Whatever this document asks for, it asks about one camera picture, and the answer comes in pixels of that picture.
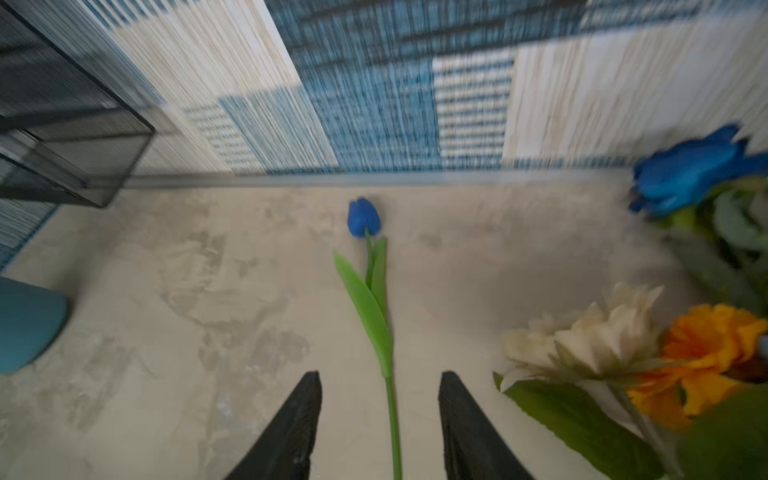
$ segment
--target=green leaf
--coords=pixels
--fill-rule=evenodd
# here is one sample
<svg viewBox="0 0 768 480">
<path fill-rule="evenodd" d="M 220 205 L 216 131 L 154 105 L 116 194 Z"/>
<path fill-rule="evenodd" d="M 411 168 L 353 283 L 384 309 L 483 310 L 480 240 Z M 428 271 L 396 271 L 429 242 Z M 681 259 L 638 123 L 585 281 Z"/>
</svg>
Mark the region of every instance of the green leaf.
<svg viewBox="0 0 768 480">
<path fill-rule="evenodd" d="M 768 190 L 768 178 L 760 175 L 749 175 L 747 177 L 737 178 L 736 180 L 729 180 L 710 188 L 710 191 L 707 192 L 705 198 L 714 198 L 721 193 L 732 189 L 738 190 L 739 192 L 758 194 Z"/>
<path fill-rule="evenodd" d="M 751 386 L 696 419 L 677 449 L 686 480 L 768 478 L 768 384 Z"/>
<path fill-rule="evenodd" d="M 736 197 L 730 190 L 715 200 L 712 221 L 718 234 L 731 245 L 744 250 L 768 250 L 768 235 L 761 232 L 742 211 Z"/>
<path fill-rule="evenodd" d="M 668 244 L 686 270 L 716 301 L 763 316 L 766 305 L 746 274 L 720 259 L 706 243 L 671 241 Z"/>
<path fill-rule="evenodd" d="M 612 480 L 654 480 L 664 474 L 656 453 L 617 424 L 571 383 L 521 380 L 504 392 Z"/>
<path fill-rule="evenodd" d="M 696 205 L 689 205 L 664 218 L 652 220 L 651 224 L 659 228 L 675 227 L 680 230 L 694 231 L 696 228 Z"/>
<path fill-rule="evenodd" d="M 768 277 L 768 253 L 760 254 L 760 257 L 752 263 L 755 273 Z"/>
<path fill-rule="evenodd" d="M 501 373 L 493 372 L 493 383 L 496 385 L 496 389 L 501 392 L 502 390 L 502 382 L 504 381 L 504 376 Z"/>
<path fill-rule="evenodd" d="M 392 335 L 379 303 L 346 258 L 333 252 L 333 261 L 379 357 L 382 375 L 392 376 Z"/>
<path fill-rule="evenodd" d="M 371 277 L 371 293 L 376 298 L 382 315 L 386 319 L 386 238 L 381 237 L 371 252 L 373 257 L 373 272 Z"/>
</svg>

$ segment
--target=orange flower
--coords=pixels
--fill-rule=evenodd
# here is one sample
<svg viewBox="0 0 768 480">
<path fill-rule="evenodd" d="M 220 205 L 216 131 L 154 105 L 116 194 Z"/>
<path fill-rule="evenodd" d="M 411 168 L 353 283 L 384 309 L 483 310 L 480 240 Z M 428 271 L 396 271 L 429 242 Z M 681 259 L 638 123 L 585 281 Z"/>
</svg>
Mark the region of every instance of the orange flower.
<svg viewBox="0 0 768 480">
<path fill-rule="evenodd" d="M 716 405 L 743 384 L 722 373 L 755 355 L 768 321 L 732 306 L 695 306 L 664 336 L 661 356 L 675 366 L 643 372 L 629 388 L 638 410 L 670 429 Z M 684 404 L 681 402 L 683 391 Z"/>
</svg>

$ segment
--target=baseboard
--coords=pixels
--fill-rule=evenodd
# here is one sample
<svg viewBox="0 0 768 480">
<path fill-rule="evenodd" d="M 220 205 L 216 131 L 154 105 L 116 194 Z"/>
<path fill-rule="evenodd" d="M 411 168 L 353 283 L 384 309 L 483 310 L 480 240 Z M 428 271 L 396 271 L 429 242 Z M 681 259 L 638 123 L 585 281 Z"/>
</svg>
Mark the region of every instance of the baseboard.
<svg viewBox="0 0 768 480">
<path fill-rule="evenodd" d="M 125 188 L 204 188 L 204 187 L 399 187 L 417 185 L 481 184 L 616 184 L 629 183 L 629 167 L 551 169 L 551 170 L 461 170 L 369 174 L 296 174 L 235 177 L 142 176 L 132 177 Z"/>
</svg>

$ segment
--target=tulip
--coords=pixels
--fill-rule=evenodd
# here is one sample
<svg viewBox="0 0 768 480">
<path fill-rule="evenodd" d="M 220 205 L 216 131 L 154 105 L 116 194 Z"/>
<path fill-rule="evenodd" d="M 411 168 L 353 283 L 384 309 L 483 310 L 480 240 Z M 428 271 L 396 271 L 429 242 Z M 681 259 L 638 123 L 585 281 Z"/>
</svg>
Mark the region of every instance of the tulip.
<svg viewBox="0 0 768 480">
<path fill-rule="evenodd" d="M 652 218 L 666 217 L 699 204 L 719 183 L 768 174 L 768 154 L 746 157 L 747 139 L 733 142 L 738 131 L 737 125 L 728 124 L 704 138 L 684 141 L 638 161 L 632 189 L 637 199 L 630 210 L 646 210 Z"/>
<path fill-rule="evenodd" d="M 384 377 L 389 405 L 392 473 L 395 480 L 400 480 L 402 465 L 395 381 L 392 378 L 392 334 L 386 322 L 386 238 L 379 238 L 376 245 L 371 247 L 371 236 L 381 230 L 382 224 L 376 208 L 362 197 L 349 202 L 347 226 L 354 237 L 366 239 L 368 269 L 365 282 L 349 261 L 337 252 L 333 253 L 333 261 L 379 359 L 379 368 Z"/>
<path fill-rule="evenodd" d="M 382 221 L 376 207 L 363 197 L 349 202 L 346 224 L 349 232 L 357 238 L 365 237 L 366 229 L 371 235 L 376 235 L 382 229 Z"/>
</svg>

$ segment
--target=white flower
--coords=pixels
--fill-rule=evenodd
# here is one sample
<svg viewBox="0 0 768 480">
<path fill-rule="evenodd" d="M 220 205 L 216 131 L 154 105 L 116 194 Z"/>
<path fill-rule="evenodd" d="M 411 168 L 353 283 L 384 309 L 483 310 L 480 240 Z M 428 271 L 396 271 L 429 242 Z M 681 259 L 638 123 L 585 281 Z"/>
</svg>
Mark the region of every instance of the white flower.
<svg viewBox="0 0 768 480">
<path fill-rule="evenodd" d="M 538 375 L 618 376 L 656 356 L 659 330 L 650 321 L 650 308 L 662 290 L 617 283 L 605 295 L 604 307 L 593 303 L 560 320 L 545 314 L 528 322 L 527 329 L 502 334 L 505 354 Z"/>
</svg>

